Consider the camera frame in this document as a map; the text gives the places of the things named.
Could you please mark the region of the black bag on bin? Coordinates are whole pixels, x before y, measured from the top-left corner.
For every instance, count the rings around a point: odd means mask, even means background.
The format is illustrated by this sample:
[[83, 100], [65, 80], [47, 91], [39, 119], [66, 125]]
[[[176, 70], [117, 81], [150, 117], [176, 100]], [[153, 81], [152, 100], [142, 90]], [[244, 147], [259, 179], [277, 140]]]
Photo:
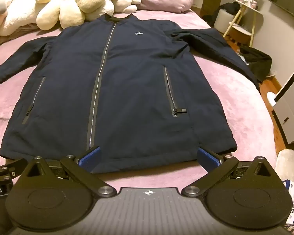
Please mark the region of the black bag on bin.
[[219, 9], [225, 10], [231, 15], [236, 15], [237, 12], [240, 10], [240, 4], [238, 2], [225, 3], [223, 5], [220, 5]]

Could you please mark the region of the cream flower plush cushion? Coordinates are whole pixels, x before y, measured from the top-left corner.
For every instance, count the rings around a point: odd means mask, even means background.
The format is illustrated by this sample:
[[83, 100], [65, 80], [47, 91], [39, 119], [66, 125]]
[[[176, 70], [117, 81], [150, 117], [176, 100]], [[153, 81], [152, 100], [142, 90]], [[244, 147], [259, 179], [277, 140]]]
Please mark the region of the cream flower plush cushion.
[[35, 0], [44, 5], [36, 17], [36, 24], [41, 30], [49, 30], [57, 23], [65, 29], [92, 21], [102, 14], [114, 13], [111, 0]]

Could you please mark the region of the navy blue zip jacket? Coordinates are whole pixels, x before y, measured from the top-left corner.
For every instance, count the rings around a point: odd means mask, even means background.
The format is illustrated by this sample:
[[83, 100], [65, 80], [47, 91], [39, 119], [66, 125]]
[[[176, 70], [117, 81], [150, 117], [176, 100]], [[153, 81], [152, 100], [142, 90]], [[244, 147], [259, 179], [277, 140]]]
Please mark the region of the navy blue zip jacket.
[[89, 150], [93, 173], [234, 152], [220, 99], [193, 53], [258, 82], [215, 29], [107, 14], [24, 43], [0, 65], [0, 84], [33, 68], [2, 139], [6, 159], [60, 160]]

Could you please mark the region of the black clothes on floor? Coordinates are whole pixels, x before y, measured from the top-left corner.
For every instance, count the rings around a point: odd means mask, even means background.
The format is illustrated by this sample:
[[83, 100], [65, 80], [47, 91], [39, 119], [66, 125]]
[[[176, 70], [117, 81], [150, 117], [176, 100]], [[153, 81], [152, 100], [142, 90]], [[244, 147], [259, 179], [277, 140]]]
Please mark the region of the black clothes on floor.
[[248, 67], [255, 75], [256, 79], [260, 83], [263, 83], [269, 75], [272, 58], [266, 53], [247, 45], [242, 45], [240, 47], [240, 53], [245, 58], [245, 61], [248, 63]]

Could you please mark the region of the white cylindrical bin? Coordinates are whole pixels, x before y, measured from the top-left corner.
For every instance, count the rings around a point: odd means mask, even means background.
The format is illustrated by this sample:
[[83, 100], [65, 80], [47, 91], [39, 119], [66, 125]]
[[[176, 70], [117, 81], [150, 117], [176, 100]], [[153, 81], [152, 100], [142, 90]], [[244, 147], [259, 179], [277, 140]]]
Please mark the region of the white cylindrical bin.
[[226, 10], [221, 9], [218, 12], [217, 18], [214, 22], [214, 28], [221, 33], [225, 33], [229, 24], [233, 21], [234, 15], [228, 13]]

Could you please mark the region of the white plush bunny toy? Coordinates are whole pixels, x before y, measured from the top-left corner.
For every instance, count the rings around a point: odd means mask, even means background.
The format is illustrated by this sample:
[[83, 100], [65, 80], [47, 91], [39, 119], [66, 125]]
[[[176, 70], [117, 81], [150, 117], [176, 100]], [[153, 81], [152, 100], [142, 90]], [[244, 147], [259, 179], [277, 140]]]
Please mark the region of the white plush bunny toy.
[[[114, 13], [136, 12], [141, 3], [141, 0], [111, 1], [114, 4]], [[37, 4], [35, 0], [0, 0], [0, 37], [11, 36], [26, 25], [38, 28], [36, 17], [43, 7], [44, 5]]]

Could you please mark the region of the white drawer cabinet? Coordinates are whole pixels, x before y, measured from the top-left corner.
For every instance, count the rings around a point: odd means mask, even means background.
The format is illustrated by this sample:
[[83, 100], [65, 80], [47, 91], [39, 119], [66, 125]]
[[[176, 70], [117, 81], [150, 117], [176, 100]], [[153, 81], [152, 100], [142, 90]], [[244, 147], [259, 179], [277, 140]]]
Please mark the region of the white drawer cabinet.
[[288, 144], [294, 143], [294, 73], [274, 98], [273, 114]]

